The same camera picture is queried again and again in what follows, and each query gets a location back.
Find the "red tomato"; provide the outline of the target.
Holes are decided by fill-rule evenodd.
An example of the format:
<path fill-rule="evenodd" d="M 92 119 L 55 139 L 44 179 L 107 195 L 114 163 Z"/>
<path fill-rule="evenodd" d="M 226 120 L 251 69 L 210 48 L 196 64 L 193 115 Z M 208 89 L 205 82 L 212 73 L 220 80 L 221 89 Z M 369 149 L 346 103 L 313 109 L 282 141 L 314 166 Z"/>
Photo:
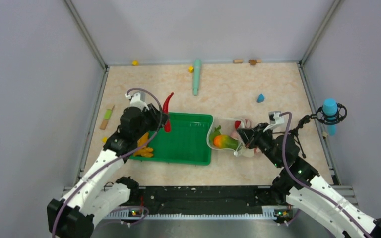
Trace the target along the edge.
<path fill-rule="evenodd" d="M 240 120 L 235 121 L 235 123 L 234 123 L 235 130 L 239 129 L 241 124 L 242 124 L 242 122 Z"/>

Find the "clear dotted zip bag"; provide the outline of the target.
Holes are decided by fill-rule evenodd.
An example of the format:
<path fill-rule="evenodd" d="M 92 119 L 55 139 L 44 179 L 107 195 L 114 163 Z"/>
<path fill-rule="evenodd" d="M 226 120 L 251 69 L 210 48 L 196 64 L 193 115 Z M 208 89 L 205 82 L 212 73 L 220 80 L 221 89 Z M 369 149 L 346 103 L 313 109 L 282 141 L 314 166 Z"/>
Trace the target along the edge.
<path fill-rule="evenodd" d="M 237 129 L 252 128 L 252 125 L 252 121 L 247 117 L 215 117 L 208 130 L 207 145 L 213 150 L 229 150 L 235 157 L 253 157 L 260 153 L 260 150 L 258 148 L 248 149 L 237 133 Z"/>

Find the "orange green mango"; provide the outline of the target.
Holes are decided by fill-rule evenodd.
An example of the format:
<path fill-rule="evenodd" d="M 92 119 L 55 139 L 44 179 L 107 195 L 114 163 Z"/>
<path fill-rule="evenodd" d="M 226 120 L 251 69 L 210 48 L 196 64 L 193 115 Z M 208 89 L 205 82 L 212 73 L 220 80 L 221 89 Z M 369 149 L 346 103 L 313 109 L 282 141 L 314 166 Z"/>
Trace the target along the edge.
<path fill-rule="evenodd" d="M 229 135 L 221 134 L 213 139 L 213 144 L 220 149 L 237 150 L 240 143 Z"/>

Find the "red chili pepper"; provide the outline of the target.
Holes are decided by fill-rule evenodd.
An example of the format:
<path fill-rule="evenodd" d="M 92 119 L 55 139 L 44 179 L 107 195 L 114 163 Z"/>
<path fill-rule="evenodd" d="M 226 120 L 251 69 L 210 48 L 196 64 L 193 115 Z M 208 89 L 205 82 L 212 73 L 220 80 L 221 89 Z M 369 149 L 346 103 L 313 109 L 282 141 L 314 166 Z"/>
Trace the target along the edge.
<path fill-rule="evenodd" d="M 169 103 L 173 95 L 174 95 L 174 92 L 171 92 L 171 94 L 166 98 L 162 108 L 163 113 L 168 116 L 167 121 L 164 125 L 164 131 L 166 133 L 171 131 L 171 124 L 170 124 L 170 118 L 169 118 Z"/>

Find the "purple white onion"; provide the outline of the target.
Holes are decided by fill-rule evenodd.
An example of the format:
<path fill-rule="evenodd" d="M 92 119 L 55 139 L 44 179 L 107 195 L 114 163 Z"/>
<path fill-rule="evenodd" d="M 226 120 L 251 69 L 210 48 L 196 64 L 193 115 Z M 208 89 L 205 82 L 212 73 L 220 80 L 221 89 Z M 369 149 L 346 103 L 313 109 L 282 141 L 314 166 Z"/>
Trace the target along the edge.
<path fill-rule="evenodd" d="M 235 140 L 239 140 L 240 139 L 240 136 L 239 134 L 237 133 L 237 131 L 233 131 L 230 136 L 235 139 Z"/>

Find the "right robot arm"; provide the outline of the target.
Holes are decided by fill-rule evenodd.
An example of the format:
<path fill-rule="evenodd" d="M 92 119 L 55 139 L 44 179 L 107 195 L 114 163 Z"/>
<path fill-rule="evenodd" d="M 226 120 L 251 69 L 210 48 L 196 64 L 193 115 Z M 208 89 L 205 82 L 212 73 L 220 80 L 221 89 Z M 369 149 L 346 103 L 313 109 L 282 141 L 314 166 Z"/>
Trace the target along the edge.
<path fill-rule="evenodd" d="M 278 168 L 271 186 L 277 204 L 288 203 L 323 225 L 337 238 L 381 238 L 381 218 L 373 218 L 338 193 L 318 171 L 299 156 L 298 139 L 274 137 L 267 123 L 238 129 L 243 144 L 258 148 Z"/>

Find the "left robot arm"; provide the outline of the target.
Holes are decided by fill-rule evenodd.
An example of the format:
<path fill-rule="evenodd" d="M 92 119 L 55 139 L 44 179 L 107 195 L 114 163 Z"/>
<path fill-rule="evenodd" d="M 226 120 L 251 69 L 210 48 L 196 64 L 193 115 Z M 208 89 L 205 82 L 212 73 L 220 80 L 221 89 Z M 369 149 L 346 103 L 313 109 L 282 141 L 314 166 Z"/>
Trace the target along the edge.
<path fill-rule="evenodd" d="M 138 201 L 139 191 L 127 184 L 115 184 L 108 192 L 102 189 L 113 173 L 140 149 L 138 140 L 149 131 L 157 134 L 168 119 L 161 105 L 130 105 L 124 109 L 120 125 L 108 138 L 92 167 L 71 191 L 48 204 L 52 237 L 89 238 L 117 206 L 133 205 Z"/>

